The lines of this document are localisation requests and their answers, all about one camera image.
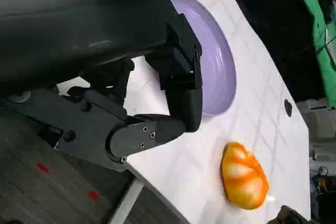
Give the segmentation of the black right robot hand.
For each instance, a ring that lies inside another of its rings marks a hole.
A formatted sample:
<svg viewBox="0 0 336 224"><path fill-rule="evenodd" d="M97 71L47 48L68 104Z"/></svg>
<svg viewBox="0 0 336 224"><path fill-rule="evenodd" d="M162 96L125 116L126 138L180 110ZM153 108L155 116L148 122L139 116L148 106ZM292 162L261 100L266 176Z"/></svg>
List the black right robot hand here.
<svg viewBox="0 0 336 224"><path fill-rule="evenodd" d="M277 216L269 220L267 224L310 224L312 223L310 220L304 218L297 211L292 208L282 205L280 211Z"/></svg>

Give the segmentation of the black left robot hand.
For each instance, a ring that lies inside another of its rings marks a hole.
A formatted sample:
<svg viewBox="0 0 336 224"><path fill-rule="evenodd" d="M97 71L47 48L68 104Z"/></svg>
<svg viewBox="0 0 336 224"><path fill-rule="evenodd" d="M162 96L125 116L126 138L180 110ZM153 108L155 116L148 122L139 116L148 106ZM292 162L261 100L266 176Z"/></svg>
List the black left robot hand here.
<svg viewBox="0 0 336 224"><path fill-rule="evenodd" d="M133 58L158 73L169 113L124 108ZM170 0L1 0L1 108L55 149L118 171L196 132L202 47Z"/></svg>

